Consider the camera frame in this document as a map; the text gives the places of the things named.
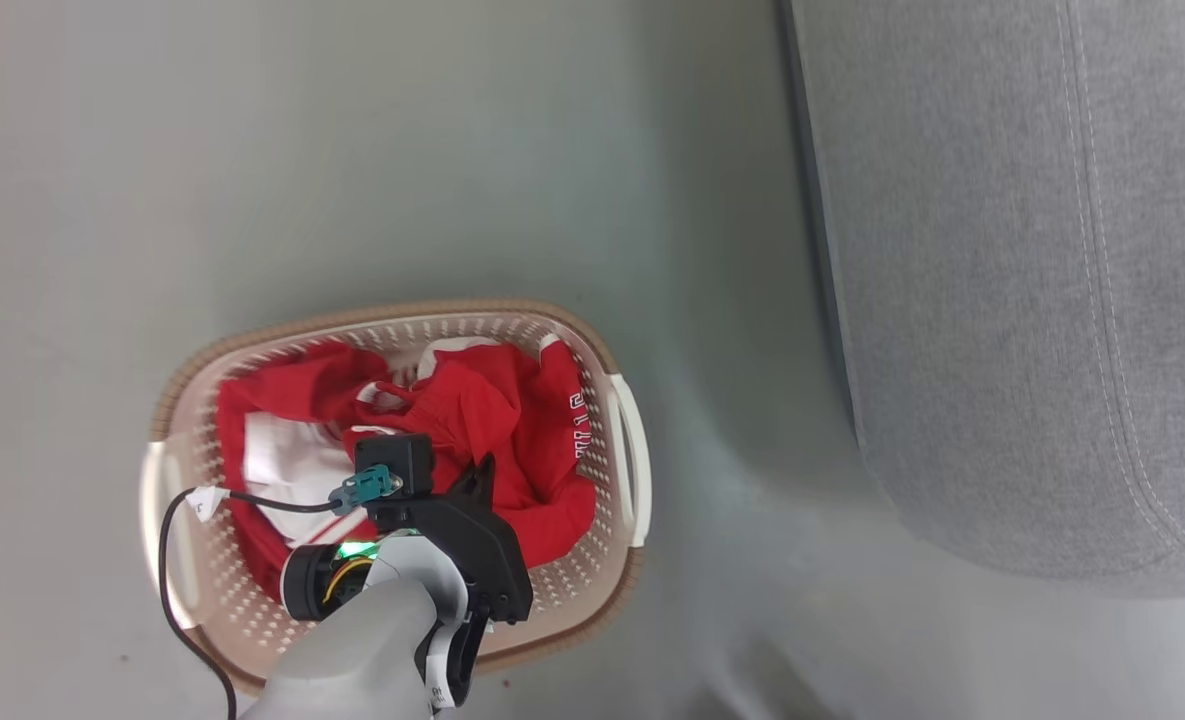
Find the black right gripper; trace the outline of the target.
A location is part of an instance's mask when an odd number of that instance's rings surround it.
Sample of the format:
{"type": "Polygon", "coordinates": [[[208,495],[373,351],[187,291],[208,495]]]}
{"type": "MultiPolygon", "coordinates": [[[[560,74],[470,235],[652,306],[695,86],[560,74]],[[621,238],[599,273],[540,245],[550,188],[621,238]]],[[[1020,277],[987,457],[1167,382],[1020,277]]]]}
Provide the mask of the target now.
{"type": "Polygon", "coordinates": [[[495,472],[495,456],[486,454],[465,465],[460,495],[365,506],[373,523],[390,532],[369,583],[387,577],[422,583],[447,624],[469,615],[510,625],[529,621],[533,589],[523,548],[510,523],[492,512],[495,472]]]}

